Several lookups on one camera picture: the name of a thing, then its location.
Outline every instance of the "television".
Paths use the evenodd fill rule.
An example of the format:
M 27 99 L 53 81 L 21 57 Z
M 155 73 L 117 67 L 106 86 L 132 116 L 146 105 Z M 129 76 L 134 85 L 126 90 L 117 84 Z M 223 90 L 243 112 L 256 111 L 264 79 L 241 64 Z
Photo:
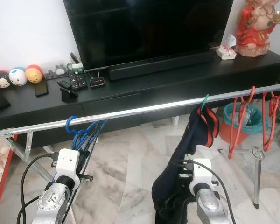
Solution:
M 63 1 L 85 71 L 167 59 L 176 64 L 180 57 L 209 52 L 221 43 L 233 2 Z

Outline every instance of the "black cable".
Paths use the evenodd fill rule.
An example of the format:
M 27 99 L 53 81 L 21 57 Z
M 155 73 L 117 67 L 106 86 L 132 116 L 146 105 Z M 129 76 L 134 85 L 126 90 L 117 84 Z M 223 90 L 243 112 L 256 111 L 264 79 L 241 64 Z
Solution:
M 85 163 L 85 166 L 84 166 L 84 169 L 83 169 L 82 174 L 85 173 L 85 170 L 86 170 L 86 167 L 87 167 L 88 162 L 89 162 L 89 160 L 90 160 L 90 157 L 91 157 L 91 154 L 92 154 L 94 145 L 95 145 L 95 143 L 96 143 L 96 141 L 97 141 L 98 134 L 97 134 L 97 136 L 95 137 L 95 139 L 93 140 L 93 144 L 92 144 L 92 147 L 91 147 L 91 151 L 90 151 L 90 154 L 89 154 L 89 156 L 88 156 L 88 158 L 87 158 L 87 162 Z M 70 203 L 69 203 L 69 206 L 68 206 L 68 208 L 67 208 L 67 210 L 66 210 L 66 212 L 65 212 L 65 214 L 64 214 L 64 217 L 63 217 L 61 223 L 64 223 L 64 221 L 65 221 L 65 219 L 66 219 L 66 217 L 67 217 L 67 214 L 68 214 L 69 211 L 70 211 L 71 204 L 72 204 L 73 201 L 74 201 L 74 198 L 75 198 L 75 196 L 76 196 L 77 191 L 78 191 L 78 189 L 76 189 L 75 192 L 74 192 L 74 194 L 72 195 L 71 200 L 70 200 Z
M 23 173 L 23 176 L 22 176 L 22 180 L 21 180 L 21 203 L 22 203 L 22 210 L 23 210 L 23 223 L 26 224 L 26 211 L 25 211 L 25 199 L 24 199 L 24 180 L 25 180 L 25 176 L 29 170 L 29 168 L 32 166 L 32 164 L 37 161 L 38 159 L 40 158 L 43 158 L 43 157 L 50 157 L 50 154 L 46 154 L 46 155 L 40 155 L 40 156 L 37 156 L 35 159 L 33 159 L 29 164 L 28 166 L 26 167 L 24 173 Z
M 235 219 L 234 219 L 234 216 L 233 216 L 233 212 L 232 212 L 232 207 L 231 207 L 231 203 L 230 203 L 230 199 L 229 199 L 229 196 L 228 196 L 228 193 L 227 193 L 227 190 L 226 190 L 226 187 L 225 185 L 223 184 L 223 181 L 221 180 L 221 178 L 214 172 L 212 171 L 210 168 L 208 168 L 207 166 L 199 163 L 199 162 L 195 162 L 193 160 L 180 160 L 182 162 L 187 162 L 187 163 L 194 163 L 198 166 L 201 166 L 203 168 L 205 168 L 206 170 L 208 170 L 209 172 L 211 172 L 217 179 L 218 181 L 221 183 L 222 185 L 222 188 L 223 188 L 223 191 L 225 193 L 225 196 L 226 196 L 226 201 L 227 201 L 227 204 L 228 204 L 228 208 L 229 208 L 229 212 L 230 212 L 230 216 L 231 216 L 231 219 L 232 219 L 232 222 L 233 224 L 236 224 L 235 222 Z
M 27 202 L 27 203 L 25 204 L 24 207 L 26 208 L 26 207 L 27 207 L 28 205 L 30 205 L 32 202 L 36 201 L 39 197 L 40 197 L 40 195 L 37 196 L 37 197 L 35 197 L 35 198 L 33 198 L 32 200 L 30 200 L 29 202 Z M 18 213 L 17 224 L 20 224 L 20 219 L 21 219 L 21 214 L 22 214 L 22 212 L 23 212 L 23 208 L 21 208 L 20 211 L 19 211 L 19 213 Z

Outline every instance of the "tissue box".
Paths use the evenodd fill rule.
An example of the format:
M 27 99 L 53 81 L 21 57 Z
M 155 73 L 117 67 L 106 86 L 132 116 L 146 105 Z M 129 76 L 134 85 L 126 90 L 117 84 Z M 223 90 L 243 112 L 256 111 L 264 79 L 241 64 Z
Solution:
M 237 53 L 226 44 L 221 44 L 221 46 L 216 49 L 216 53 L 222 58 L 222 60 L 234 59 L 237 55 Z

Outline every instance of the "remote control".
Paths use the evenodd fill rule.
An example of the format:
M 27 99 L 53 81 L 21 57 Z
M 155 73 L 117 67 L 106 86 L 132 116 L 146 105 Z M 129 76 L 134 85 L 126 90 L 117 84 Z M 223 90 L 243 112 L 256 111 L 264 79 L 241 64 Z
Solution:
M 70 78 L 70 83 L 71 83 L 71 89 L 72 90 L 78 90 L 79 86 L 78 86 L 78 82 L 77 82 L 77 79 L 76 79 L 76 74 L 75 73 L 70 73 L 69 78 Z
M 58 80 L 57 83 L 58 83 L 61 87 L 65 88 L 65 89 L 69 89 L 69 88 L 71 87 L 71 84 L 68 83 L 68 82 L 66 82 L 66 81 L 63 80 L 63 79 Z
M 79 88 L 87 87 L 87 83 L 86 83 L 84 74 L 76 74 L 76 78 L 77 78 Z

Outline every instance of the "red figurine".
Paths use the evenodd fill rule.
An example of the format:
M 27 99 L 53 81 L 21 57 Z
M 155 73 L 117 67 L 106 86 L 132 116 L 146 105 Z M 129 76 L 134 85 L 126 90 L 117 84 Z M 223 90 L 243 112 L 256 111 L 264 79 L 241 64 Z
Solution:
M 246 57 L 267 53 L 270 34 L 280 24 L 280 11 L 275 11 L 279 0 L 246 0 L 249 4 L 242 10 L 237 30 L 235 51 Z

